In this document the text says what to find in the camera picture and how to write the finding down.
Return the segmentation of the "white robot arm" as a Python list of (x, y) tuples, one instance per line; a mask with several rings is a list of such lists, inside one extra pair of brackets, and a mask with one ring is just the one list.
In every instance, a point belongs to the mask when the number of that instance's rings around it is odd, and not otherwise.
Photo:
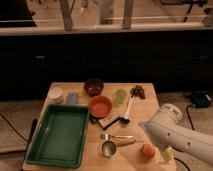
[(158, 148), (172, 146), (213, 166), (213, 136), (179, 126), (181, 120), (181, 110), (166, 103), (145, 123), (145, 128)]

